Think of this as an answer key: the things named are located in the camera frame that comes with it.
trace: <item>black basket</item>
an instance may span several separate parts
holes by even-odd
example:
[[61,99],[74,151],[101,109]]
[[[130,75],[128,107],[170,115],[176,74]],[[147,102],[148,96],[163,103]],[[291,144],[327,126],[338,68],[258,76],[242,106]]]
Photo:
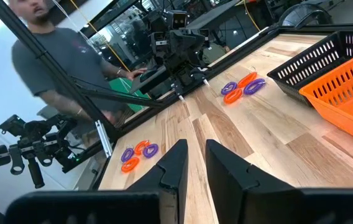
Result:
[[299,90],[353,58],[353,31],[339,31],[320,40],[268,73],[288,96],[312,106]]

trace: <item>green object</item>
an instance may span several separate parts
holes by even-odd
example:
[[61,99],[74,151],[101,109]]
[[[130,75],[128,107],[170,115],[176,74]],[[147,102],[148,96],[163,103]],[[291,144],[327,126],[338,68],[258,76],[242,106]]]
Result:
[[[128,93],[129,94],[129,90],[130,90],[130,88],[132,86],[132,81],[130,81],[128,79],[125,79],[125,78],[123,78],[122,80],[121,80],[121,78],[117,78],[115,80],[110,81],[109,82],[110,87],[114,91],[118,91],[118,92],[121,92],[121,93]],[[142,94],[140,91],[136,91],[136,95],[149,99],[149,97],[147,95]],[[138,112],[138,111],[140,111],[142,109],[141,105],[128,104],[128,106],[135,112]]]

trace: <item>hand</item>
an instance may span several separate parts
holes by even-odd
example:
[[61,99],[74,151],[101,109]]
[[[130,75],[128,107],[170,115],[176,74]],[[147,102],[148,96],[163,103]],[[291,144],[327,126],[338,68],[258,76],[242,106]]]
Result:
[[102,114],[106,117],[106,119],[108,121],[110,121],[110,123],[112,123],[113,125],[116,124],[116,118],[113,116],[113,114],[109,111],[102,111]]
[[135,77],[137,77],[138,75],[146,72],[146,70],[147,70],[147,68],[140,68],[140,69],[132,71],[132,72],[127,72],[126,73],[126,78],[128,78],[131,81],[133,81]]

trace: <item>black metal frame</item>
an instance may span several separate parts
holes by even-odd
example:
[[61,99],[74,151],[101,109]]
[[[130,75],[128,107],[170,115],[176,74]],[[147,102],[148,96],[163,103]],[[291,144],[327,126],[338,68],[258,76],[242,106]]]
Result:
[[[23,23],[16,17],[16,15],[3,2],[3,0],[0,0],[0,19],[19,38],[20,41],[22,41],[26,46],[28,46],[28,48],[31,49],[37,59],[41,60],[48,67],[48,74],[54,80],[58,81],[59,84],[63,85],[65,89],[74,96],[76,102],[81,105],[81,107],[88,113],[88,115],[90,115],[93,120],[100,120],[104,124],[104,127],[106,128],[111,142],[116,142],[120,137],[127,134],[129,131],[138,127],[151,117],[155,116],[156,114],[163,111],[165,108],[169,107],[170,105],[174,104],[179,100],[176,93],[168,95],[162,101],[141,101],[141,99],[135,99],[133,97],[118,97],[107,93],[98,93],[96,91],[90,91],[89,93],[92,93],[96,96],[100,96],[101,98],[111,97],[112,100],[122,99],[128,100],[128,103],[146,106],[156,106],[147,108],[140,115],[136,116],[135,118],[132,118],[123,127],[121,127],[120,129],[116,129],[104,117],[102,112],[100,112],[100,110],[92,103],[92,101],[88,97],[86,97],[85,93],[88,93],[87,90],[82,91],[74,84],[72,78],[66,74],[64,69],[62,69],[62,67],[44,49],[40,42],[35,39],[32,33],[26,28],[25,25],[23,25]],[[246,43],[245,46],[237,49],[236,51],[222,59],[220,62],[215,64],[209,72],[207,80],[210,80],[216,75],[220,74],[225,69],[229,68],[231,65],[238,62],[245,56],[248,56],[253,51],[257,50],[259,47],[263,46],[263,44],[266,44],[268,41],[272,40],[279,34],[327,35],[332,34],[333,32],[338,30],[353,30],[353,24],[306,26],[300,30],[296,30],[293,27],[270,27],[267,30],[261,32],[257,37],[253,38],[248,43]],[[203,82],[201,81],[194,82],[188,88],[184,89],[183,95],[185,96],[191,93],[195,89],[199,88],[202,84]],[[87,160],[89,157],[93,156],[100,150],[100,142],[97,142],[96,144],[90,147],[89,151],[85,151],[83,153],[85,156],[80,161],[83,162],[84,160]]]

